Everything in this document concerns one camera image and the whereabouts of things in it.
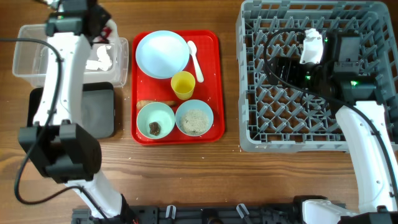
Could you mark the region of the red snack wrapper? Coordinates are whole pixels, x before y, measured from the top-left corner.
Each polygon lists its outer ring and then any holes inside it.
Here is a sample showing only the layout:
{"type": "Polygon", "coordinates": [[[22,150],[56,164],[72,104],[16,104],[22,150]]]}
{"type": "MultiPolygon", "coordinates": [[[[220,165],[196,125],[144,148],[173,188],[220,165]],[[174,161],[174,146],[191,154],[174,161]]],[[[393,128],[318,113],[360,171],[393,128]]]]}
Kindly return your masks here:
{"type": "Polygon", "coordinates": [[[112,33],[112,29],[110,27],[104,27],[100,33],[100,37],[103,40],[107,40],[111,33],[112,33]]]}

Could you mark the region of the white tissue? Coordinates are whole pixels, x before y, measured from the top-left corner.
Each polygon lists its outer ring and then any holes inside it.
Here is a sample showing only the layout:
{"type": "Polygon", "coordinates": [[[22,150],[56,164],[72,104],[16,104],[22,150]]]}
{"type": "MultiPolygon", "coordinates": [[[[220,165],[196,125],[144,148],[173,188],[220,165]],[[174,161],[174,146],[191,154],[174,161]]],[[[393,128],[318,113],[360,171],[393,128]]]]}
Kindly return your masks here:
{"type": "Polygon", "coordinates": [[[94,47],[91,50],[89,59],[86,62],[87,70],[102,70],[108,71],[113,66],[113,61],[109,55],[109,51],[112,49],[110,45],[100,45],[99,47],[94,47]]]}

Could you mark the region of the light blue bowl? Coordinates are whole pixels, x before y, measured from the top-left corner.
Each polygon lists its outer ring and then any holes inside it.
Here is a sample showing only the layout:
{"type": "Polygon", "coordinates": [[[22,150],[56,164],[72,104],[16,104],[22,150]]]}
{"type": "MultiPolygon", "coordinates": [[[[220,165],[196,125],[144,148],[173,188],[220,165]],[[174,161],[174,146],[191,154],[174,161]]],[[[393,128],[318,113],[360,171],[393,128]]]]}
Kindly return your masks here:
{"type": "Polygon", "coordinates": [[[201,100],[188,100],[175,112],[178,129],[187,136],[197,137],[207,133],[214,122],[211,107],[201,100]]]}

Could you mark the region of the yellow plastic cup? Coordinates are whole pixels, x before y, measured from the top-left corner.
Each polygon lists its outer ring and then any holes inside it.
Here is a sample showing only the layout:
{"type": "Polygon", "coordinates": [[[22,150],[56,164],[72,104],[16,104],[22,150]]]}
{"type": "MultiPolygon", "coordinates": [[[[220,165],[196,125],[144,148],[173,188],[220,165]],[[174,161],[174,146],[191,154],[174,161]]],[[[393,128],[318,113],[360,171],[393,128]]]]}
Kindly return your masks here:
{"type": "Polygon", "coordinates": [[[170,84],[178,99],[188,100],[193,95],[196,81],[190,72],[182,71],[172,77],[170,84]]]}

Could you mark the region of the white rice grains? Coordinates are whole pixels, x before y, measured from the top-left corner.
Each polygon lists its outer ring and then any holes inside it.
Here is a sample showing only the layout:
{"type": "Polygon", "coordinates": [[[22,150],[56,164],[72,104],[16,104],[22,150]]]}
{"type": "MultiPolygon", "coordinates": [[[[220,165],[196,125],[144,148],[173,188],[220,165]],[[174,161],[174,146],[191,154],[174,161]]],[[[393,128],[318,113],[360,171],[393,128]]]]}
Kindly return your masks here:
{"type": "Polygon", "coordinates": [[[209,118],[202,110],[188,110],[180,119],[182,131],[190,136],[204,134],[209,124],[209,118]]]}

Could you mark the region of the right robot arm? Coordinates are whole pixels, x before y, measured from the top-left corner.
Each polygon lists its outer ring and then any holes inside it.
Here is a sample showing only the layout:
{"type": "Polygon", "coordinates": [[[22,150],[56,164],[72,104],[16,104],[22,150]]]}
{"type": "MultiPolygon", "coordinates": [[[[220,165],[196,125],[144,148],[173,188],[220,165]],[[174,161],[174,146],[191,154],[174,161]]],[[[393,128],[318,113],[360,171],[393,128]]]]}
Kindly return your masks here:
{"type": "Polygon", "coordinates": [[[279,83],[323,98],[348,144],[359,193],[359,213],[326,199],[300,202],[304,223],[396,223],[397,161],[385,108],[373,77],[360,74],[360,37],[353,32],[291,29],[300,58],[279,57],[264,70],[279,83]]]}

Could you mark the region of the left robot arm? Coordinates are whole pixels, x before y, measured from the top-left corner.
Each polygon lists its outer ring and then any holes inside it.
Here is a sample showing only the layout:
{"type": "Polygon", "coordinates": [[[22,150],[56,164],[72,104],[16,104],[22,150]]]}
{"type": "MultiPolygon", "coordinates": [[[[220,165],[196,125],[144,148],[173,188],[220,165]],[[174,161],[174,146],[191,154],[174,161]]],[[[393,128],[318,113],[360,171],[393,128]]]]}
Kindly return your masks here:
{"type": "Polygon", "coordinates": [[[32,125],[19,132],[25,161],[73,189],[100,222],[124,223],[129,206],[101,171],[101,146],[81,124],[83,74],[93,44],[104,41],[110,14],[96,1],[47,1],[50,50],[44,90],[32,125]]]}

